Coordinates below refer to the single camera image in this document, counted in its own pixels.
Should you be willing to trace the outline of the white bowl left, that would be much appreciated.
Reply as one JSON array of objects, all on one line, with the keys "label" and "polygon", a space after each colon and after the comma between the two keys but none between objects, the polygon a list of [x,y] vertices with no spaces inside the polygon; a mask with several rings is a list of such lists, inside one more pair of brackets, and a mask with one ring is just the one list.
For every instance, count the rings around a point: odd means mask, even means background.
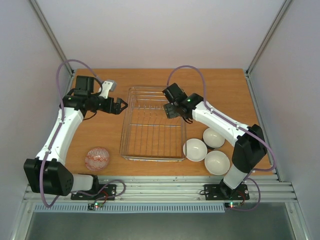
[{"label": "white bowl left", "polygon": [[187,140],[183,147],[183,154],[192,162],[200,162],[205,159],[208,149],[205,143],[197,138]]}]

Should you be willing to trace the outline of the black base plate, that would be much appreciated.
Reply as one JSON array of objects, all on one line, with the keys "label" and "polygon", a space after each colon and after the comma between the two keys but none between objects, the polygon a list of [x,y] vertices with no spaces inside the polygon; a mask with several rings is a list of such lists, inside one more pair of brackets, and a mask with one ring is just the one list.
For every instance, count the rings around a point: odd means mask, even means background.
[{"label": "black base plate", "polygon": [[97,200],[99,198],[102,198],[103,200],[106,199],[106,195],[108,195],[107,200],[114,200],[115,195],[117,193],[117,185],[116,184],[109,184],[106,187],[102,189],[100,193],[98,191],[103,187],[102,184],[100,184],[96,189],[91,189],[88,191],[77,191],[71,194],[71,200],[74,201],[93,201]]},{"label": "black base plate", "polygon": [[220,184],[205,184],[203,190],[207,201],[240,201],[249,200],[249,190],[246,184],[240,184],[236,189],[229,189]]}]

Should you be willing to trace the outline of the circuit board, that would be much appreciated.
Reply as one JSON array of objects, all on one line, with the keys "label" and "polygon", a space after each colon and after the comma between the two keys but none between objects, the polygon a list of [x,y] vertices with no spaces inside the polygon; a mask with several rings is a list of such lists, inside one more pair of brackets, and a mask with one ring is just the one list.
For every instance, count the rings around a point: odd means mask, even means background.
[{"label": "circuit board", "polygon": [[88,211],[95,211],[95,210],[97,210],[97,209],[99,209],[99,208],[102,208],[103,206],[104,206],[104,204],[103,204],[103,203],[99,203],[99,202],[89,203],[89,204],[87,205],[87,210],[88,210]]},{"label": "circuit board", "polygon": [[239,208],[242,206],[241,202],[225,202],[224,203],[224,207],[227,209],[235,209],[235,208]]}]

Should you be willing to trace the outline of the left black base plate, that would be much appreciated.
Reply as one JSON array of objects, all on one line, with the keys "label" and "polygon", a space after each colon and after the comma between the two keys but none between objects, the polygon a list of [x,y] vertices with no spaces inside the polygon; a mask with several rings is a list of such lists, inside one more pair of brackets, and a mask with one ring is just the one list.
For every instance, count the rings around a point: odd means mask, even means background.
[{"label": "left black base plate", "polygon": [[117,193],[117,185],[116,184],[109,184],[106,187],[102,189],[100,193],[98,191],[103,187],[102,184],[100,184],[96,189],[91,189],[88,191],[77,191],[71,194],[71,200],[74,201],[93,201],[97,200],[99,198],[102,198],[103,200],[106,199],[106,195],[108,195],[107,200],[114,200],[115,195]]}]

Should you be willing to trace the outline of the white bowl black outside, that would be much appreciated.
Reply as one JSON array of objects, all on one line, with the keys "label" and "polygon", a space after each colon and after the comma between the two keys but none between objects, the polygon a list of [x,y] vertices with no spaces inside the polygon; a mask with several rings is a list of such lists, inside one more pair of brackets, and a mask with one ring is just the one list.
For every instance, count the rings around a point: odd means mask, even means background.
[{"label": "white bowl black outside", "polygon": [[211,128],[207,128],[203,132],[202,140],[209,150],[218,149],[225,143],[225,138]]}]

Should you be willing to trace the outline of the right circuit board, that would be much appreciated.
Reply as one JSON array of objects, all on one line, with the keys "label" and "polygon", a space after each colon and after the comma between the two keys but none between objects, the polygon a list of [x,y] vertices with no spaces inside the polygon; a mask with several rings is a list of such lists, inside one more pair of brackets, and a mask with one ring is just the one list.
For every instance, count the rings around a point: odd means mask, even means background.
[{"label": "right circuit board", "polygon": [[224,207],[227,209],[235,209],[235,208],[239,208],[242,206],[241,202],[225,202],[224,203]]}]

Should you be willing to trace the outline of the aluminium rail frame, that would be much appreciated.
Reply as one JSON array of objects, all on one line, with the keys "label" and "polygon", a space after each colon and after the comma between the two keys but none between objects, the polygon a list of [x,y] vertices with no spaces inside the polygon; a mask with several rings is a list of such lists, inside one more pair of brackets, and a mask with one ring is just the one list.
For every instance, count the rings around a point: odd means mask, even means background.
[{"label": "aluminium rail frame", "polygon": [[[276,174],[252,175],[261,192],[262,203],[296,203],[298,201],[291,182],[280,181]],[[124,194],[116,201],[134,202],[203,202],[199,192],[206,184],[218,184],[221,176],[99,176],[99,182],[122,180],[126,185]]]}]

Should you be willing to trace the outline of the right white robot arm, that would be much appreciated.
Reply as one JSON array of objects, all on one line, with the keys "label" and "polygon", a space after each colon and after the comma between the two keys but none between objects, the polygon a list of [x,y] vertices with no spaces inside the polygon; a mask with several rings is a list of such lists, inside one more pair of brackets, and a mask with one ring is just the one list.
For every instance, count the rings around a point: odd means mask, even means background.
[{"label": "right white robot arm", "polygon": [[233,146],[232,166],[220,181],[219,191],[225,199],[234,197],[239,185],[268,153],[261,127],[236,122],[197,93],[188,96],[176,83],[162,93],[168,101],[163,106],[167,118],[181,117],[188,124],[202,123]]}]

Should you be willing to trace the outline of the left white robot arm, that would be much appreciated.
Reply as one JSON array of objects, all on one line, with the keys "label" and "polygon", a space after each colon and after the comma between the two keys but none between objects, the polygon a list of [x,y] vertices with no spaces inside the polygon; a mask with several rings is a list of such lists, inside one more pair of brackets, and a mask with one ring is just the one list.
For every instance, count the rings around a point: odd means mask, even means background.
[{"label": "left white robot arm", "polygon": [[82,191],[89,199],[100,195],[96,176],[72,174],[65,166],[71,141],[87,112],[119,115],[128,107],[121,98],[109,96],[109,92],[116,89],[115,81],[99,82],[99,90],[94,92],[96,82],[95,77],[76,77],[75,87],[62,98],[57,120],[46,143],[35,158],[24,162],[23,169],[32,192],[67,196]]}]

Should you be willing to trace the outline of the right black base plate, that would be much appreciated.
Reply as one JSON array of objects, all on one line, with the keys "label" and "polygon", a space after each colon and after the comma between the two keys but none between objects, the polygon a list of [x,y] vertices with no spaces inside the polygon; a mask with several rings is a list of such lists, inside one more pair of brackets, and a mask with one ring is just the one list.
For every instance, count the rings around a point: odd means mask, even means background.
[{"label": "right black base plate", "polygon": [[220,184],[205,184],[203,190],[207,201],[240,201],[249,200],[249,190],[246,184],[240,184],[236,189],[229,189]]}]

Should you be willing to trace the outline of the white bowl front right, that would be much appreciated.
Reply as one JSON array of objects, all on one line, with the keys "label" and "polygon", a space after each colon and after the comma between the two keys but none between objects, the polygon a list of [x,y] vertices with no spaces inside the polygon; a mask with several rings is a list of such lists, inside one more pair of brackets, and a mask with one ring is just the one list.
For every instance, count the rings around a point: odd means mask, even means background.
[{"label": "white bowl front right", "polygon": [[230,160],[223,152],[213,150],[206,155],[204,165],[212,175],[221,176],[230,169]]}]

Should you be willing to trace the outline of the red patterned bowl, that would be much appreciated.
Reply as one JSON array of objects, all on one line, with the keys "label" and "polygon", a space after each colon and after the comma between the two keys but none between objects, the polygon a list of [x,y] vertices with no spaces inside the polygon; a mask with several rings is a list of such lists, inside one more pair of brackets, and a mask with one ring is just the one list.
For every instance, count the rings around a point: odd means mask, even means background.
[{"label": "red patterned bowl", "polygon": [[109,152],[103,147],[95,147],[91,149],[85,157],[84,163],[90,171],[104,170],[110,161]]}]

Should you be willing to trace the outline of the left circuit board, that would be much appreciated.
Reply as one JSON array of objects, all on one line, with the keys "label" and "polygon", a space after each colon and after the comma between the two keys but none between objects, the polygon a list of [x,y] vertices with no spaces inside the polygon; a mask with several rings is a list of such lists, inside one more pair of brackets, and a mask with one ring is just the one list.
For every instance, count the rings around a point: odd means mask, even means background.
[{"label": "left circuit board", "polygon": [[88,211],[95,211],[95,210],[97,210],[97,209],[99,209],[99,208],[102,208],[103,206],[104,206],[104,204],[103,204],[103,203],[99,203],[99,202],[89,203],[89,204],[87,205],[87,210],[88,210]]}]

